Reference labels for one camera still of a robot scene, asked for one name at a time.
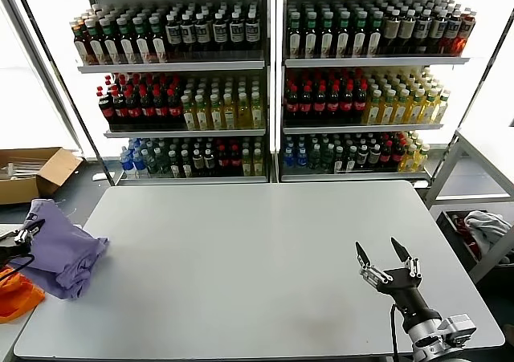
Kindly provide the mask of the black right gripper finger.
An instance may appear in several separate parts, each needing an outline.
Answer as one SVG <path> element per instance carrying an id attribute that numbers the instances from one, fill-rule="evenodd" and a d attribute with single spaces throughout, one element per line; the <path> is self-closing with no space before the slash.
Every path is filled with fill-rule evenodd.
<path id="1" fill-rule="evenodd" d="M 379 270 L 371 263 L 359 242 L 356 242 L 355 245 L 357 250 L 357 261 L 361 266 L 359 273 L 369 285 L 388 284 L 393 281 L 392 276 L 387 275 L 384 271 Z"/>
<path id="2" fill-rule="evenodd" d="M 408 270 L 409 276 L 411 278 L 420 279 L 422 277 L 422 273 L 419 259 L 413 257 L 410 252 L 395 238 L 391 238 L 391 243 L 404 268 Z"/>

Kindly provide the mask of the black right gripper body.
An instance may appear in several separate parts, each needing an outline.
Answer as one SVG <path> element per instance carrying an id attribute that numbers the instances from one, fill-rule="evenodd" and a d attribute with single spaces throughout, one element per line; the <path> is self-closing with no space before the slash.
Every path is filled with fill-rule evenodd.
<path id="1" fill-rule="evenodd" d="M 427 306 L 418 290 L 421 283 L 419 277 L 411 277 L 406 268 L 386 270 L 392 278 L 386 283 L 378 282 L 377 291 L 393 298 L 397 309 L 403 317 L 403 327 L 414 327 L 430 319 L 441 319 L 440 314 Z"/>

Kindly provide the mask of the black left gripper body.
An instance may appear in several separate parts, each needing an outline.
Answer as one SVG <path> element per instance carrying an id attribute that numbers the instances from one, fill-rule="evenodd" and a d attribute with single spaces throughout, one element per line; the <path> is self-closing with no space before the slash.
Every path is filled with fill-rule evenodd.
<path id="1" fill-rule="evenodd" d="M 26 243 L 17 240 L 19 234 L 19 231 L 9 231 L 1 234 L 1 266 L 7 265 L 12 258 L 27 253 Z"/>

